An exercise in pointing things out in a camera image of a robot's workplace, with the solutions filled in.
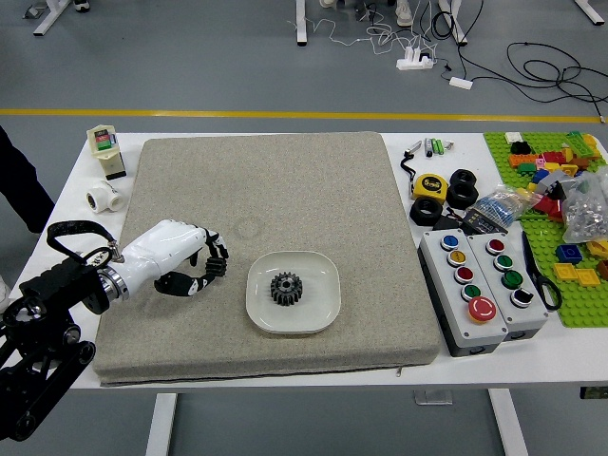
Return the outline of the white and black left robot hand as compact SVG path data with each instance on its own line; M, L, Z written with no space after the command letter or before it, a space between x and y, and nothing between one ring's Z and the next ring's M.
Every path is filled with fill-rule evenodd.
M177 271L184 261L195 265L199 251L207 248L205 272L191 277ZM117 297L127 300L152 281L165 295L192 296L226 273L229 257L226 244L217 232L182 221L165 219L123 248L123 261L108 264L106 276Z

